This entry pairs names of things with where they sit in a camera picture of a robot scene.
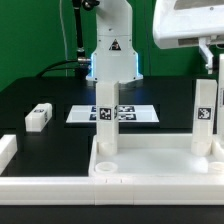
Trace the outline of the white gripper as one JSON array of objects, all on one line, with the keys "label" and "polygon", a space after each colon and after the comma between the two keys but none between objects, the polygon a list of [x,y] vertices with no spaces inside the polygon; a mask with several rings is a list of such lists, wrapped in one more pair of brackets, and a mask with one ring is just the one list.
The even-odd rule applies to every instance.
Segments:
[{"label": "white gripper", "polygon": [[197,46],[209,74],[210,44],[224,43],[224,0],[157,0],[153,38],[160,49]]}]

